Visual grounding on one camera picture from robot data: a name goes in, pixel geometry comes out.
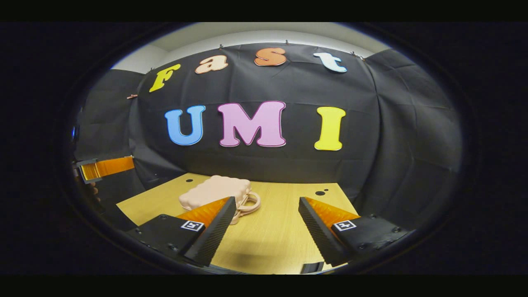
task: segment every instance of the orange pad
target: orange pad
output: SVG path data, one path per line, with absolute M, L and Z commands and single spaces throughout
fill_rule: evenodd
M 338 222 L 343 222 L 346 220 L 357 219 L 360 216 L 355 215 L 351 212 L 344 211 L 341 208 L 331 206 L 329 204 L 317 201 L 312 198 L 305 197 L 306 201 L 310 206 L 315 210 L 315 213 L 321 218 L 323 223 L 328 227 L 328 229 L 335 235 L 332 231 L 332 225 Z
M 218 212 L 224 207 L 225 203 L 229 200 L 230 197 L 226 197 L 211 203 L 202 205 L 198 208 L 195 208 L 191 211 L 188 211 L 184 214 L 177 216 L 177 218 L 189 221 L 196 221 L 204 223 L 207 228 L 209 224 L 216 217 Z

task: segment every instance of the white wall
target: white wall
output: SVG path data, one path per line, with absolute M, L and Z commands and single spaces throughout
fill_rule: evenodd
M 166 50 L 147 44 L 117 62 L 112 69 L 147 73 L 151 68 L 156 68 L 167 54 Z
M 156 67 L 181 59 L 188 55 L 217 49 L 219 48 L 220 44 L 222 44 L 224 47 L 229 47 L 238 44 L 261 42 L 286 43 L 286 40 L 288 40 L 288 43 L 314 45 L 347 53 L 353 51 L 355 54 L 363 57 L 368 57 L 373 54 L 373 52 L 360 48 L 358 46 L 348 44 L 343 41 L 323 37 L 320 35 L 276 30 L 248 31 L 217 36 L 183 46 L 181 48 L 169 52 Z
M 218 28 L 215 32 L 218 34 L 220 32 L 229 32 L 229 30 L 231 30 L 231 32 L 234 32 L 233 30 L 243 30 L 244 27 L 242 26 L 241 28 L 241 26 L 238 25 L 239 23 L 220 23 L 217 24 Z M 246 28 L 257 28 L 259 26 L 291 27 L 294 30 L 299 31 L 301 31 L 299 26 L 306 26 L 302 30 L 316 33 L 320 33 L 320 31 L 327 32 L 328 35 L 331 35 L 334 38 L 329 38 L 318 34 L 287 30 L 252 30 L 218 36 L 214 35 L 215 32 L 212 32 L 214 31 L 212 28 L 215 27 L 214 23 L 198 23 L 170 33 L 152 42 L 151 44 L 136 50 L 126 58 L 116 63 L 112 69 L 147 73 L 151 68 L 157 68 L 183 57 L 203 51 L 217 49 L 219 48 L 220 44 L 222 44 L 224 47 L 229 47 L 238 44 L 261 42 L 286 43 L 286 40 L 288 40 L 289 43 L 293 44 L 297 43 L 313 45 L 347 53 L 354 52 L 355 54 L 365 58 L 374 54 L 375 52 L 389 48 L 385 44 L 376 41 L 367 35 L 332 23 L 286 23 L 285 25 L 281 23 L 248 23 Z M 369 47 L 369 50 L 343 40 L 350 40 L 350 42 L 363 44 L 365 47 Z

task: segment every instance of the letter u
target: letter u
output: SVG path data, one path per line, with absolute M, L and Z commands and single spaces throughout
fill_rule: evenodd
M 167 119 L 168 135 L 171 141 L 179 145 L 193 145 L 200 141 L 203 135 L 202 112 L 204 110 L 205 106 L 203 105 L 191 106 L 187 109 L 187 113 L 191 115 L 191 124 L 193 127 L 193 132 L 189 135 L 183 135 L 180 127 L 182 110 L 175 109 L 166 112 L 165 118 Z

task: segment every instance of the peach letter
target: peach letter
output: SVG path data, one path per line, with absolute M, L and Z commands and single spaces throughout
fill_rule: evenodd
M 227 64 L 225 61 L 228 57 L 224 55 L 215 55 L 212 57 L 209 57 L 202 62 L 200 62 L 200 66 L 194 71 L 198 74 L 206 73 L 211 70 L 217 71 L 222 70 L 225 67 L 227 67 L 229 64 Z

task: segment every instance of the orange letter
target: orange letter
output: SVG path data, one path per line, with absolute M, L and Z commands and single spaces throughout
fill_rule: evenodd
M 286 62 L 286 57 L 283 56 L 286 51 L 281 48 L 261 49 L 257 52 L 255 64 L 258 66 L 279 66 Z

